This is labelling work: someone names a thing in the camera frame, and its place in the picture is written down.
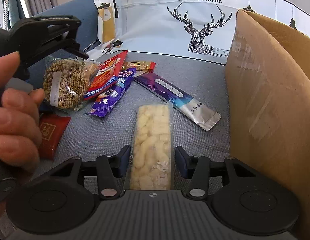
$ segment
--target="white fabric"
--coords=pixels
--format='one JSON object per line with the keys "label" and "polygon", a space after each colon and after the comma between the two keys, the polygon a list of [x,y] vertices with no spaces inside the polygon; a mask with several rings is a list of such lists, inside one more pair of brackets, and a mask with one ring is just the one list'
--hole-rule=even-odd
{"label": "white fabric", "polygon": [[[248,5],[257,13],[286,25],[290,25],[291,19],[294,19],[297,30],[310,37],[310,15],[286,0],[115,1],[119,14],[116,19],[116,38],[123,42],[120,49],[130,51],[170,54],[224,64],[234,35],[235,13]],[[174,9],[179,5],[173,17]],[[220,27],[216,26],[221,18],[219,8],[225,14],[224,23],[220,23]],[[98,22],[99,39],[101,23],[102,21]],[[214,25],[215,28],[209,28],[207,24]],[[104,47],[105,44],[102,44],[90,51],[90,58],[97,59],[101,56]]]}

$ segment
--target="finger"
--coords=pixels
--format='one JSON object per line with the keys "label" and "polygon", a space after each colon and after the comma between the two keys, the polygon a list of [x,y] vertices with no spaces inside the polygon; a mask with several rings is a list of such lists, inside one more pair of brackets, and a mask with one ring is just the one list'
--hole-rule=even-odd
{"label": "finger", "polygon": [[19,52],[13,52],[0,57],[0,88],[6,85],[16,72],[20,63]]}
{"label": "finger", "polygon": [[0,135],[20,135],[31,139],[36,146],[42,142],[35,120],[28,114],[0,107]]}
{"label": "finger", "polygon": [[11,166],[32,172],[39,163],[38,150],[26,137],[0,135],[0,159]]}
{"label": "finger", "polygon": [[2,107],[14,109],[30,115],[35,122],[39,123],[38,108],[34,100],[24,91],[7,89],[2,94]]}
{"label": "finger", "polygon": [[45,98],[45,91],[42,88],[33,90],[29,93],[29,96],[34,100],[34,102],[36,103],[37,107],[40,106],[40,104],[42,103],[42,101]]}

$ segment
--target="purple snack package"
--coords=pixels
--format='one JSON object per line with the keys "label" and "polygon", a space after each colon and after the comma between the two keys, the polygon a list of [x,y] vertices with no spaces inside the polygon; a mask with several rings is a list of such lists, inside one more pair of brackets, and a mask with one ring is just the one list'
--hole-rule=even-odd
{"label": "purple snack package", "polygon": [[135,73],[136,68],[129,68],[120,72],[118,75],[118,81],[97,97],[90,110],[90,113],[87,114],[105,117],[106,114],[110,112],[116,103],[120,100],[125,91],[129,88],[132,80],[134,79]]}

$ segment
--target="deer illustration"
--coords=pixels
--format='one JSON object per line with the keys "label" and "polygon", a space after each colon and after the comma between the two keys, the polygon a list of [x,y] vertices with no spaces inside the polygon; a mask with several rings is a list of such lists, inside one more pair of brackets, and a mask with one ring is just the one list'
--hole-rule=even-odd
{"label": "deer illustration", "polygon": [[194,53],[200,53],[200,54],[211,54],[214,47],[206,45],[205,41],[204,41],[204,37],[211,35],[213,33],[213,31],[211,31],[211,29],[213,28],[219,28],[219,27],[223,27],[224,25],[226,25],[226,23],[229,22],[229,20],[232,17],[232,14],[228,17],[228,19],[225,21],[225,14],[223,13],[223,11],[217,6],[217,8],[219,9],[219,11],[221,12],[221,19],[217,21],[217,24],[215,24],[214,21],[214,17],[212,16],[212,22],[208,23],[207,25],[204,24],[204,28],[200,31],[196,30],[193,27],[193,22],[191,22],[188,18],[187,18],[187,14],[188,11],[186,11],[184,18],[181,17],[180,14],[178,14],[178,8],[182,5],[183,2],[180,3],[179,6],[177,6],[173,12],[170,11],[170,9],[167,7],[167,10],[169,11],[169,13],[177,20],[179,20],[180,22],[184,23],[185,26],[185,31],[187,31],[190,35],[192,35],[191,38],[191,42],[188,45],[188,50]]}

